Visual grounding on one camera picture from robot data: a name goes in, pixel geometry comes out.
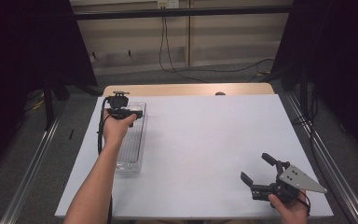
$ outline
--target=wall outlet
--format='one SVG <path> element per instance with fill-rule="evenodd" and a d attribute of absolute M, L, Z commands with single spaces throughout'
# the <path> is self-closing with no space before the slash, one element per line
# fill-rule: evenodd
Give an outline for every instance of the wall outlet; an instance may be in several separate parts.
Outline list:
<path fill-rule="evenodd" d="M 167 8 L 179 8 L 179 0 L 168 0 Z"/>
<path fill-rule="evenodd" d="M 157 8 L 168 8 L 168 0 L 158 0 L 157 1 Z"/>

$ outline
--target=transparent plastic box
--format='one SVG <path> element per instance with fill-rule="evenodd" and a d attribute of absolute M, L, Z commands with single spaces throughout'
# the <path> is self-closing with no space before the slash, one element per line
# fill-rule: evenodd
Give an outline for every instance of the transparent plastic box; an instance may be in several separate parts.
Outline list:
<path fill-rule="evenodd" d="M 128 108 L 142 108 L 144 115 L 133 122 L 123 139 L 118 153 L 116 173 L 139 173 L 145 144 L 145 127 L 147 123 L 146 103 L 129 103 Z"/>

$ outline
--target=black horizontal bar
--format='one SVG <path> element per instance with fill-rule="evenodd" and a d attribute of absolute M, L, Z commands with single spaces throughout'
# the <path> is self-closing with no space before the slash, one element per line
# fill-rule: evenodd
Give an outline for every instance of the black horizontal bar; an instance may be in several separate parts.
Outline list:
<path fill-rule="evenodd" d="M 288 13 L 292 6 L 271 7 L 211 7 L 211 8 L 179 8 L 179 9 L 147 9 L 130 11 L 107 12 L 77 12 L 72 15 L 47 15 L 50 19 L 69 19 L 77 21 L 153 18 L 153 17 L 184 17 L 184 16 L 214 16 L 214 15 L 240 15 L 240 14 L 270 14 Z"/>

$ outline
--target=forearm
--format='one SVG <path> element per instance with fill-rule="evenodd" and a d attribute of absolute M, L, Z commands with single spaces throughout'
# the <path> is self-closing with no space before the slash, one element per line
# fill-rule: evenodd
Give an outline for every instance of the forearm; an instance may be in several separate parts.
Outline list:
<path fill-rule="evenodd" d="M 105 223 L 121 142 L 105 145 L 73 199 L 64 223 Z"/>

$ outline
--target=carpeted floor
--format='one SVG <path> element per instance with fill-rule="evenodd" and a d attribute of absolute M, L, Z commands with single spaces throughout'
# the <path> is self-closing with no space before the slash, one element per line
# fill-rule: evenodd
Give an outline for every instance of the carpeted floor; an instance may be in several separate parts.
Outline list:
<path fill-rule="evenodd" d="M 251 65 L 231 64 L 215 65 L 197 68 L 195 71 L 181 71 L 167 73 L 161 70 L 137 72 L 130 74 L 117 74 L 113 76 L 97 77 L 99 89 L 103 90 L 108 85 L 124 84 L 162 84 L 162 83 L 200 83 L 204 82 L 224 83 L 224 82 L 257 82 L 261 76 L 255 76 L 258 72 L 269 71 L 272 62 L 261 63 L 257 67 L 242 69 Z M 238 72 L 211 72 L 208 70 L 225 70 Z M 270 83 L 281 97 L 282 104 L 286 109 L 289 119 L 295 119 L 297 114 L 294 112 L 288 100 L 290 92 L 284 92 L 280 80 Z M 66 180 L 72 170 L 85 131 L 90 121 L 90 115 L 96 103 L 96 97 L 87 95 L 78 89 L 68 87 L 72 93 L 70 100 L 63 106 L 62 118 L 52 138 L 48 150 L 44 154 L 44 159 L 37 170 L 37 176 L 32 183 L 31 189 L 26 192 L 27 198 L 21 204 L 21 212 L 13 223 L 61 223 L 59 218 L 54 216 L 59 199 L 61 198 Z M 55 101 L 55 108 L 61 108 L 62 102 Z M 43 137 L 46 125 L 44 107 L 38 110 L 27 111 L 23 117 L 22 124 L 13 136 L 6 153 L 0 158 L 0 220 L 5 214 L 11 198 L 14 196 L 22 177 L 34 156 L 39 142 Z M 331 156 L 335 160 L 342 174 L 358 196 L 358 145 L 356 140 L 349 134 L 342 132 L 339 120 L 329 106 L 324 103 L 323 97 L 319 97 L 319 113 L 315 118 L 314 125 L 316 131 L 324 141 Z M 332 182 L 329 173 L 326 172 L 324 165 L 321 169 L 316 165 L 310 149 L 310 140 L 301 125 L 295 125 L 294 129 L 300 140 L 307 156 L 310 159 L 315 173 L 321 179 L 323 185 L 326 182 L 331 186 L 331 191 L 337 195 L 337 201 L 333 194 L 327 194 L 334 216 L 318 220 L 310 220 L 310 223 L 356 223 L 351 215 L 346 203 L 342 200 L 339 190 Z M 262 223 L 278 223 L 277 220 L 262 220 Z"/>

